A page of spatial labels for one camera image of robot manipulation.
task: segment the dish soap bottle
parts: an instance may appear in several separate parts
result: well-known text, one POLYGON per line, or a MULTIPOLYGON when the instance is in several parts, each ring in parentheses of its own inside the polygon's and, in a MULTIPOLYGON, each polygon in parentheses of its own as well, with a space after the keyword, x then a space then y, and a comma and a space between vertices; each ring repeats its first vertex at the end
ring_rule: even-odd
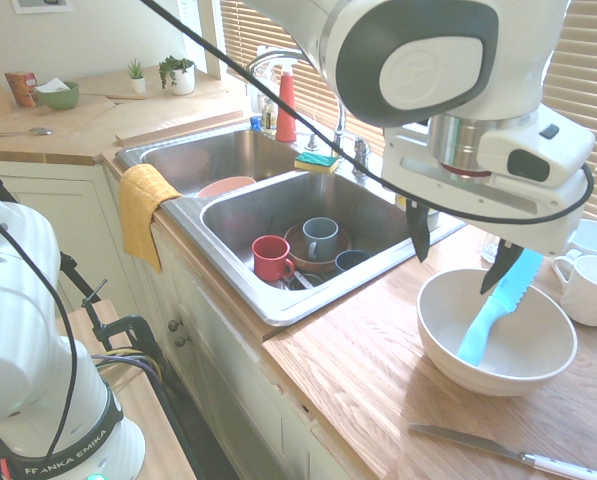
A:
POLYGON ((262 132, 273 136, 276 133, 278 120, 278 105, 265 97, 262 107, 262 132))
MULTIPOLYGON (((280 76, 280 99, 291 108, 295 108, 296 105, 294 72, 291 67, 296 62, 297 60, 283 60, 282 75, 280 76)), ((296 119, 282 109, 278 112, 276 140, 280 142, 296 141, 296 119)))

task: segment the butter knife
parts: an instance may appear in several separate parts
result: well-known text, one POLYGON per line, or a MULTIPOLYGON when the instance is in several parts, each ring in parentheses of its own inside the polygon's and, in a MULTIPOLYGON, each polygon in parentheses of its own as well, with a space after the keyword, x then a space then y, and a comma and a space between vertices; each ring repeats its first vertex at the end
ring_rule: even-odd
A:
POLYGON ((452 442, 462 443, 470 447, 479 448, 487 452, 496 453, 512 460, 517 460, 525 465, 542 470, 543 472, 560 475, 564 478, 573 480, 597 480, 597 472, 589 468, 580 467, 571 463, 553 460, 548 457, 531 453, 516 453, 508 450, 498 442, 489 440, 487 438, 478 437, 469 433, 458 432, 449 428, 437 427, 435 425, 425 425, 422 423, 411 423, 409 428, 417 432, 434 435, 436 437, 445 438, 452 442))

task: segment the pink bowl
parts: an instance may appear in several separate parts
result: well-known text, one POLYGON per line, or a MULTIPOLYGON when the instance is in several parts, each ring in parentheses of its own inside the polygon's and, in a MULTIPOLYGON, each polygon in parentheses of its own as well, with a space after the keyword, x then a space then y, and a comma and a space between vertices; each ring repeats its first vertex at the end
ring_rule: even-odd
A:
POLYGON ((237 188, 246 187, 256 183, 251 177, 229 177, 218 180, 217 182, 211 183, 203 188, 196 198, 207 198, 215 197, 216 195, 222 195, 223 193, 231 192, 237 188))

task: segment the succulent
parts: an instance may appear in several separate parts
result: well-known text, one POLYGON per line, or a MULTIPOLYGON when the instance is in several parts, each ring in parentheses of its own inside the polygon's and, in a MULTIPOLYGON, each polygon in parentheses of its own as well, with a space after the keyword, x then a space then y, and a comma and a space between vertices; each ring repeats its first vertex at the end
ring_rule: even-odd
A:
POLYGON ((162 88, 165 88, 167 86, 167 77, 171 79, 172 86, 176 85, 175 70, 182 70, 182 73, 187 73, 187 69, 195 67, 196 64, 188 58, 177 59, 170 55, 160 62, 158 66, 162 88))
POLYGON ((127 72, 129 73, 129 76, 134 80, 142 78, 142 63, 140 63, 137 59, 134 58, 131 62, 127 64, 127 72))

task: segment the stainless steel sink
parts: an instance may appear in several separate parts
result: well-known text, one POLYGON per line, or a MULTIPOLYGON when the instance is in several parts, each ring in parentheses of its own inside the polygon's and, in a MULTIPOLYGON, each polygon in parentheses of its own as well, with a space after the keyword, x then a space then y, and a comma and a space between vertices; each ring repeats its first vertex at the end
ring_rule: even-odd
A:
MULTIPOLYGON (((263 321, 287 326, 414 255, 406 213, 395 206, 393 193, 353 175, 346 162, 334 174, 293 170, 301 146, 239 125, 123 150, 118 156, 127 167, 151 163, 184 194, 165 202, 163 209, 263 321), (209 183, 233 175, 253 176, 258 182, 213 198, 195 198, 209 183), (262 235, 284 236, 316 216, 336 220, 352 248, 371 258, 340 275, 335 270, 321 274, 322 283, 311 289, 296 289, 297 282, 260 280, 253 273, 252 242, 262 235)), ((435 243, 462 222, 435 213, 429 224, 435 243)))
POLYGON ((223 178, 256 181, 294 169, 296 151, 246 124, 161 142, 119 153, 125 165, 150 163, 176 190, 196 196, 223 178))

